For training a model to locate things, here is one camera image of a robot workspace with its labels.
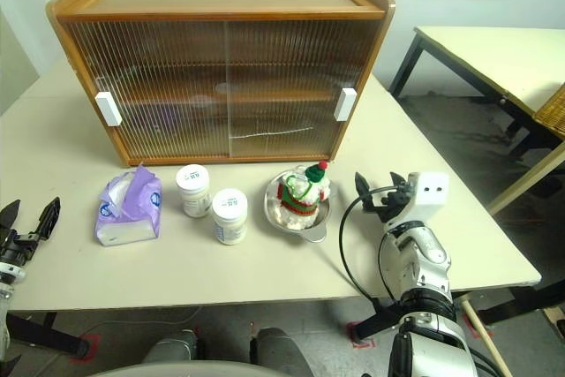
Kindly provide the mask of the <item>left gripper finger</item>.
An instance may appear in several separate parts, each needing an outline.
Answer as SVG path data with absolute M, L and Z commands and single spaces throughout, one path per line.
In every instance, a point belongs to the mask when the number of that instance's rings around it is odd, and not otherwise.
M 60 198 L 55 197 L 42 211 L 37 234 L 39 238 L 50 238 L 54 227 L 57 224 L 61 210 Z
M 19 213 L 20 200 L 14 200 L 7 206 L 3 207 L 0 212 L 1 234 L 5 235 L 12 229 Z

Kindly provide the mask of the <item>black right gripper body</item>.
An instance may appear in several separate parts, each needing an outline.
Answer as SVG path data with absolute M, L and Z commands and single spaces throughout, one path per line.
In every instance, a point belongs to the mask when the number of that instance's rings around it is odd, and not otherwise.
M 389 192 L 386 197 L 381 199 L 381 206 L 374 209 L 381 222 L 389 222 L 397 217 L 408 205 L 411 196 L 405 192 Z

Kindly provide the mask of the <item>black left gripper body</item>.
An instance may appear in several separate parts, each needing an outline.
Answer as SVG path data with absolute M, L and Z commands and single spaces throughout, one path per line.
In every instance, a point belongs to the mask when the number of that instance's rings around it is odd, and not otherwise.
M 1 261 L 12 265 L 25 265 L 30 261 L 39 245 L 40 236 L 36 233 L 20 235 L 16 230 L 8 230 L 1 243 Z

